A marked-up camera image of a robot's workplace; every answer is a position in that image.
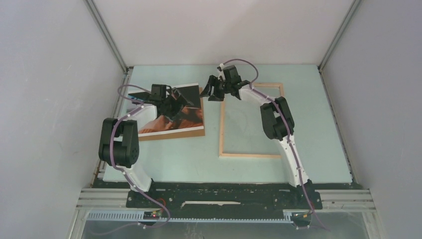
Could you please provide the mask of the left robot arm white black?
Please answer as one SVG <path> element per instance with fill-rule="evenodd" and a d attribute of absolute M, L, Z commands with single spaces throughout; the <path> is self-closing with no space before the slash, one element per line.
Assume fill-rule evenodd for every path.
<path fill-rule="evenodd" d="M 150 189 L 153 180 L 138 162 L 139 129 L 135 116 L 147 122 L 163 117 L 173 123 L 181 118 L 183 109 L 194 104 L 178 88 L 169 85 L 153 84 L 150 90 L 139 88 L 134 96 L 122 94 L 122 89 L 123 86 L 118 88 L 118 94 L 136 108 L 119 119 L 106 118 L 103 121 L 99 159 L 120 171 L 131 189 L 140 192 L 138 201 L 149 208 L 156 204 L 157 193 Z"/>

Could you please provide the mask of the wooden picture frame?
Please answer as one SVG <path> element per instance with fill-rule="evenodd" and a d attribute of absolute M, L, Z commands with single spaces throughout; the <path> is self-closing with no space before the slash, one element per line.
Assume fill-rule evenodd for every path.
<path fill-rule="evenodd" d="M 279 90 L 281 96 L 284 96 L 284 87 L 282 83 L 255 83 L 254 86 L 259 88 L 275 88 Z M 280 159 L 280 154 L 246 154 L 246 153 L 226 153 L 224 152 L 224 130 L 225 130 L 225 107 L 227 98 L 221 102 L 220 105 L 220 121 L 219 121 L 219 157 L 233 157 L 233 158 L 270 158 Z"/>

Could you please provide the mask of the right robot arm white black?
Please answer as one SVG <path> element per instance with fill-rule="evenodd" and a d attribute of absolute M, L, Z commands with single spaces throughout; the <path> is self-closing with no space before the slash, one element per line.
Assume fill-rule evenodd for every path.
<path fill-rule="evenodd" d="M 236 97 L 259 106 L 263 132 L 274 141 L 280 153 L 285 154 L 289 180 L 293 187 L 305 187 L 310 179 L 300 160 L 294 136 L 295 122 L 287 100 L 268 96 L 256 89 L 253 83 L 242 80 L 234 65 L 217 67 L 218 76 L 210 75 L 208 82 L 200 93 L 209 101 L 222 102 L 226 95 Z"/>

